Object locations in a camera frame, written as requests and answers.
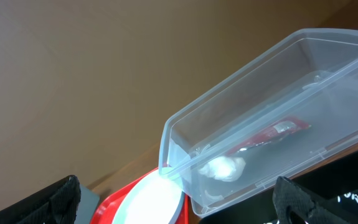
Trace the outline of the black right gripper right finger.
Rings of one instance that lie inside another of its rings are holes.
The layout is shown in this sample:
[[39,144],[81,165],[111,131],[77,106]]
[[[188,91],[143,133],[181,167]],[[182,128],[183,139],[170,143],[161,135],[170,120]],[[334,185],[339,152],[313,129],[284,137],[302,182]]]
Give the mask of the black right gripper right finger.
[[327,200],[286,177],[279,177],[273,204],[280,224],[358,223],[358,190]]

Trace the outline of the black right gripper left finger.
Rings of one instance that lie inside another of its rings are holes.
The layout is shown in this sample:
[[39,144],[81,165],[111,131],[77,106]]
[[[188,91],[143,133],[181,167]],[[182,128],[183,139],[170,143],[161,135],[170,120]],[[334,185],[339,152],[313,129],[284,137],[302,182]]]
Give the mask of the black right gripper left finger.
[[1,210],[0,224],[74,224],[80,200],[80,182],[68,175]]

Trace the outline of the red sauce packet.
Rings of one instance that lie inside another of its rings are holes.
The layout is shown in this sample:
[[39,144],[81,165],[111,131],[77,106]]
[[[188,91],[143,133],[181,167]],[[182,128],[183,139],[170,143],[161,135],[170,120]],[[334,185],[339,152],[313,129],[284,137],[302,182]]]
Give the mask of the red sauce packet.
[[309,129],[310,127],[311,125],[302,119],[295,116],[287,116],[270,124],[240,144],[237,144],[227,152],[227,155],[235,154],[239,151],[246,151],[249,148],[269,144],[273,141],[280,141],[288,135]]

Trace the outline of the light blue plate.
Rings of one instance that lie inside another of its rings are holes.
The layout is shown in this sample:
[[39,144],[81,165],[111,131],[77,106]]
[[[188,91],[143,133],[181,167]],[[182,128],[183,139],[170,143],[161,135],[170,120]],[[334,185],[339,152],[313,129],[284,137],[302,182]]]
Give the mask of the light blue plate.
[[112,224],[172,224],[179,217],[183,202],[181,188],[155,170],[130,190]]

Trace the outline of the white napkin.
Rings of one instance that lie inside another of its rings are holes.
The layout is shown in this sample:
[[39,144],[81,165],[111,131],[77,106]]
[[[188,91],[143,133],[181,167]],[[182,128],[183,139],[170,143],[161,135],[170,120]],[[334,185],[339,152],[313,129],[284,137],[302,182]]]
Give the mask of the white napkin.
[[198,173],[215,180],[233,182],[242,175],[245,165],[242,157],[220,156],[203,165]]

